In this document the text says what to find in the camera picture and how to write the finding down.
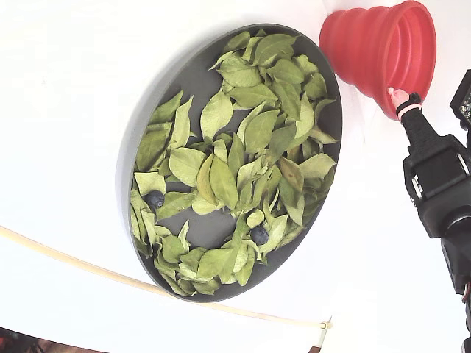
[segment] gray tray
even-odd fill
[[[165,101],[168,101],[181,89],[184,91],[182,102],[187,101],[190,96],[194,94],[193,104],[191,105],[189,112],[191,131],[201,136],[199,116],[211,96],[219,90],[222,82],[220,75],[214,70],[208,71],[208,68],[217,60],[224,45],[231,37],[247,30],[250,31],[251,35],[254,35],[259,29],[265,30],[267,34],[286,33],[288,35],[298,36],[296,43],[293,45],[294,54],[306,54],[309,57],[309,60],[317,65],[320,73],[325,78],[329,97],[337,98],[334,103],[329,104],[322,111],[321,117],[319,118],[319,126],[323,131],[326,131],[340,141],[342,127],[341,99],[339,86],[337,85],[336,77],[332,68],[319,47],[311,39],[295,29],[278,24],[253,24],[241,27],[232,32],[228,32],[222,35],[219,39],[209,43],[206,47],[194,54],[193,57],[188,59],[188,62],[183,66],[181,71],[175,75],[174,79],[165,90],[165,93],[160,97],[160,100],[155,101],[154,106],[156,107]],[[248,112],[249,110],[235,110],[231,122],[222,131],[237,131],[238,125]],[[142,121],[136,122],[136,124],[142,125]],[[188,144],[196,140],[200,140],[200,138],[190,138]],[[339,152],[340,142],[325,146],[325,153],[329,154],[335,161],[338,161]],[[167,183],[167,191],[173,190],[189,191],[189,188],[180,183]],[[135,247],[136,254],[139,256],[142,266],[146,269],[146,272],[152,280],[172,295],[193,302],[216,302],[237,296],[238,294],[253,288],[279,268],[299,246],[302,239],[304,239],[321,209],[322,204],[314,214],[311,222],[309,222],[307,227],[294,241],[277,251],[270,252],[267,255],[267,266],[261,264],[254,265],[252,276],[244,287],[241,287],[238,283],[223,285],[215,292],[214,296],[203,294],[197,294],[191,297],[178,296],[171,290],[170,286],[165,282],[162,276],[159,275],[158,271],[154,267],[153,259],[146,259]],[[163,219],[159,224],[169,228],[173,234],[178,234],[180,228],[187,219],[190,220],[190,231],[187,236],[188,241],[192,246],[202,246],[207,249],[220,247],[224,243],[224,239],[227,236],[232,235],[236,225],[236,220],[233,219],[231,215],[223,215],[219,210],[208,215],[197,215],[191,208],[170,218]],[[130,229],[130,220],[127,219],[127,222]],[[321,249],[313,249],[313,252],[315,251],[321,251]]]

